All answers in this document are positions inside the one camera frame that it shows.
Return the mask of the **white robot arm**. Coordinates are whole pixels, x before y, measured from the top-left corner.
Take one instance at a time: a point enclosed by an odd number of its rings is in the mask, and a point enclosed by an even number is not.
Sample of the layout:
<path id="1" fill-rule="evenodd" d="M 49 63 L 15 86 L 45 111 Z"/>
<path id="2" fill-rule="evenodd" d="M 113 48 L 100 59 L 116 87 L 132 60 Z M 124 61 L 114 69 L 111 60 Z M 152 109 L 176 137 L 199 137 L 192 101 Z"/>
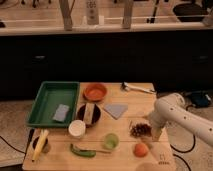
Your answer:
<path id="1" fill-rule="evenodd" d="M 154 109 L 148 115 L 151 135 L 158 141 L 167 121 L 174 121 L 213 147 L 213 122 L 188 112 L 185 100 L 179 93 L 172 93 L 154 102 Z"/>

